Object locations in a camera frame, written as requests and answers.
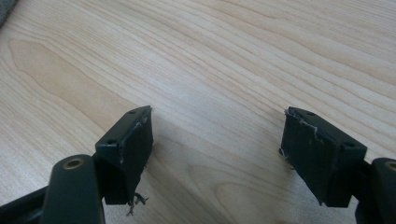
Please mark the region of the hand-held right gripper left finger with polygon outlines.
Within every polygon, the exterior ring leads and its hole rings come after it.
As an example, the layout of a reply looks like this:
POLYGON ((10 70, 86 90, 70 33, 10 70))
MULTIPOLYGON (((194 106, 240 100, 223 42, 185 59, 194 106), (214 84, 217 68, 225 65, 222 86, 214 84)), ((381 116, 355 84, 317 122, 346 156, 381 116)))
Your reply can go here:
POLYGON ((152 152, 149 105, 126 112, 95 144, 94 162, 106 204, 128 204, 127 215, 148 198, 136 192, 152 152))

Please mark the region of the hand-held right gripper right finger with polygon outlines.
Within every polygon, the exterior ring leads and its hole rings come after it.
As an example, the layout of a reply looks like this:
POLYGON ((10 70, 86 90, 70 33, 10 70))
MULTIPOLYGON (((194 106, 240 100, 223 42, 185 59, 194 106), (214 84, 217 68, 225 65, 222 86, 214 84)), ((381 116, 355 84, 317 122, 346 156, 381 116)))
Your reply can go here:
POLYGON ((313 112, 291 106, 285 115, 279 153, 319 203, 347 207, 352 177, 364 161, 367 146, 313 112))

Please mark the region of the grey cloth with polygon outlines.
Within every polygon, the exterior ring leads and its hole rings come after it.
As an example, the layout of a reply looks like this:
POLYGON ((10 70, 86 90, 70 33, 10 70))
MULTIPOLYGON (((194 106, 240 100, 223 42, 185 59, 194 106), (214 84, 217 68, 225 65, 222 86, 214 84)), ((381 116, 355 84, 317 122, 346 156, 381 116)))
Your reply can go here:
POLYGON ((16 6, 18 0, 0 0, 0 27, 5 23, 7 17, 16 6))

